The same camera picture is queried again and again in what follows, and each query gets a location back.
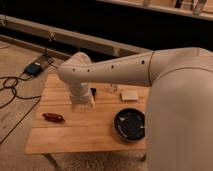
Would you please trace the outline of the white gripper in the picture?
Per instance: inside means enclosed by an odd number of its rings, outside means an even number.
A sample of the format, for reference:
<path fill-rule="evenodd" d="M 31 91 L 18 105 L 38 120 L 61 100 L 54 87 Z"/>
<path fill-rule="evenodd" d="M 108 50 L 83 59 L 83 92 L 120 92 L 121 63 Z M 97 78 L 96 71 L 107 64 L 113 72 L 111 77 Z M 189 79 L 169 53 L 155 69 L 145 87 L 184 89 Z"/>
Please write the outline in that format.
<path fill-rule="evenodd" d="M 87 107 L 95 106 L 94 97 L 88 83 L 71 85 L 69 90 L 72 111 L 75 111 L 80 105 Z"/>

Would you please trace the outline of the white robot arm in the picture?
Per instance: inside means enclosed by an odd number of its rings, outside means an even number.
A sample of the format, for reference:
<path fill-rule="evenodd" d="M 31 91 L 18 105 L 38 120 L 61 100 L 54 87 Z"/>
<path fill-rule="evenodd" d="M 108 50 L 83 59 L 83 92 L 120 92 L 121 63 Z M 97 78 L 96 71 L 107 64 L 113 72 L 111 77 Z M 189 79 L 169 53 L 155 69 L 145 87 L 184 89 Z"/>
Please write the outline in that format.
<path fill-rule="evenodd" d="M 82 52 L 58 68 L 76 103 L 90 83 L 147 86 L 148 171 L 213 171 L 213 52 L 177 48 L 93 63 Z"/>

